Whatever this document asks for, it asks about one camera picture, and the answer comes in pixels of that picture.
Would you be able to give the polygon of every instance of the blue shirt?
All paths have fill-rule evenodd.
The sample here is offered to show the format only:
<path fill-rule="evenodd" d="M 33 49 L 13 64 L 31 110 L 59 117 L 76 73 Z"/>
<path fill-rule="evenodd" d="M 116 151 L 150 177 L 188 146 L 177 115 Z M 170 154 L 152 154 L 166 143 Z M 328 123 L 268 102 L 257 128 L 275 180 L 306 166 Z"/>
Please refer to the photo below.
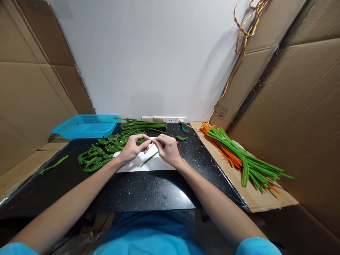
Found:
<path fill-rule="evenodd" d="M 37 255 L 22 243 L 7 244 L 0 255 Z M 114 221 L 106 242 L 94 255 L 188 255 L 204 254 L 196 243 L 191 224 L 187 219 L 171 211 L 122 213 Z M 237 248 L 237 255 L 281 254 L 268 240 L 249 238 Z"/>

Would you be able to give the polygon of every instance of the blue sleeve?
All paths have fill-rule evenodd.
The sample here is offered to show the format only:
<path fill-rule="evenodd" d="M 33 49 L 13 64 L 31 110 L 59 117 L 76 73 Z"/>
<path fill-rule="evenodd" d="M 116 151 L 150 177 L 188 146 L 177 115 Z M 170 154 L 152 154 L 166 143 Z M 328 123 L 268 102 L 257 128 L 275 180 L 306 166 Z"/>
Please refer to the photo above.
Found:
<path fill-rule="evenodd" d="M 243 240 L 236 255 L 281 255 L 279 249 L 266 239 L 253 237 Z"/>
<path fill-rule="evenodd" d="M 23 243 L 6 244 L 0 249 L 0 255 L 38 255 L 34 250 Z"/>

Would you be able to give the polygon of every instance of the person's left hand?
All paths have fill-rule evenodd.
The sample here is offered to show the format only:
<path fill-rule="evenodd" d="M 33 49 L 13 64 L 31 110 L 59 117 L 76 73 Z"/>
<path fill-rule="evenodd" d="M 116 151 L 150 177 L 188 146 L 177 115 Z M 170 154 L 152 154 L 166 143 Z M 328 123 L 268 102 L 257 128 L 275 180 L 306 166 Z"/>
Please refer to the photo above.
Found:
<path fill-rule="evenodd" d="M 140 139 L 148 139 L 147 141 L 143 142 L 142 144 L 137 143 Z M 149 144 L 151 143 L 151 138 L 148 137 L 146 134 L 140 135 L 133 135 L 129 137 L 123 151 L 117 156 L 122 161 L 123 165 L 130 163 L 134 160 L 137 155 L 144 151 L 144 154 L 149 149 Z"/>

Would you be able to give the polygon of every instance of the yellow wire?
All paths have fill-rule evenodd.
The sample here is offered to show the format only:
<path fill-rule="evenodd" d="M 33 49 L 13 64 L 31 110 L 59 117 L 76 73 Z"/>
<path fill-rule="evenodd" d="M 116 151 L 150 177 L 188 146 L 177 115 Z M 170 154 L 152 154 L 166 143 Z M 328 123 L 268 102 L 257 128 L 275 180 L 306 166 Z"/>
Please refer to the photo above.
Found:
<path fill-rule="evenodd" d="M 264 8 L 266 7 L 267 3 L 269 2 L 269 0 L 260 0 L 258 2 L 258 4 L 254 7 L 254 6 L 251 6 L 251 3 L 253 2 L 253 0 L 250 1 L 249 3 L 249 7 L 252 9 L 252 12 L 250 13 L 250 15 L 248 16 L 248 18 L 244 21 L 244 23 L 241 25 L 238 21 L 237 21 L 237 18 L 236 18 L 236 9 L 237 9 L 237 5 L 240 3 L 241 0 L 238 0 L 237 3 L 236 3 L 236 6 L 235 6 L 235 9 L 234 9 L 234 21 L 236 22 L 238 28 L 240 29 L 240 33 L 237 37 L 237 42 L 236 42 L 236 49 L 235 49 L 235 53 L 236 54 L 239 54 L 241 51 L 242 51 L 242 56 L 241 56 L 241 59 L 240 59 L 240 62 L 238 63 L 238 65 L 234 68 L 234 71 L 232 72 L 232 74 L 230 75 L 230 78 L 228 79 L 227 83 L 226 83 L 226 87 L 224 89 L 224 92 L 222 94 L 222 96 L 217 100 L 216 104 L 214 105 L 214 108 L 213 108 L 213 112 L 209 115 L 209 118 L 208 118 L 208 122 L 207 124 L 209 124 L 210 122 L 210 119 L 212 117 L 212 115 L 214 114 L 215 112 L 215 108 L 216 106 L 218 105 L 218 103 L 220 102 L 220 100 L 224 97 L 224 95 L 226 94 L 226 91 L 227 91 L 227 88 L 228 88 L 228 85 L 229 85 L 229 82 L 231 81 L 231 79 L 234 77 L 235 73 L 237 72 L 237 70 L 240 68 L 240 65 L 242 64 L 243 62 L 243 58 L 244 58 L 244 55 L 245 55 L 245 48 L 246 48 L 246 44 L 247 44 L 247 41 L 248 41 L 248 38 L 253 36 L 254 33 L 255 33 L 255 29 L 259 23 L 259 20 L 260 20 L 260 16 L 264 10 Z M 253 13 L 255 12 L 254 14 L 254 17 L 253 17 L 253 20 L 251 21 L 250 23 L 250 26 L 248 28 L 248 31 L 245 31 L 243 29 L 243 27 L 245 26 L 245 24 L 248 22 L 248 20 L 251 18 L 251 16 L 253 15 Z M 240 49 L 238 50 L 238 45 L 239 45 L 239 41 L 240 41 L 240 37 L 241 37 L 241 34 L 244 34 L 245 37 L 244 37 L 244 40 L 240 46 Z M 191 127 L 192 129 L 201 129 L 203 126 L 199 127 L 199 128 L 194 128 L 188 124 L 185 123 L 185 125 L 187 125 L 188 127 Z"/>

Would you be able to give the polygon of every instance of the white wall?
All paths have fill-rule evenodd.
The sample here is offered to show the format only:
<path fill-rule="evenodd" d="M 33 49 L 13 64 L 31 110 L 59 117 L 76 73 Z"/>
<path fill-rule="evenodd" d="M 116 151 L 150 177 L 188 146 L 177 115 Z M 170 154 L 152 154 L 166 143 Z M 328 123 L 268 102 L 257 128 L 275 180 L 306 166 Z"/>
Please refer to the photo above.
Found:
<path fill-rule="evenodd" d="M 97 114 L 207 120 L 236 61 L 237 0 L 52 0 Z M 242 20 L 249 0 L 238 6 Z"/>

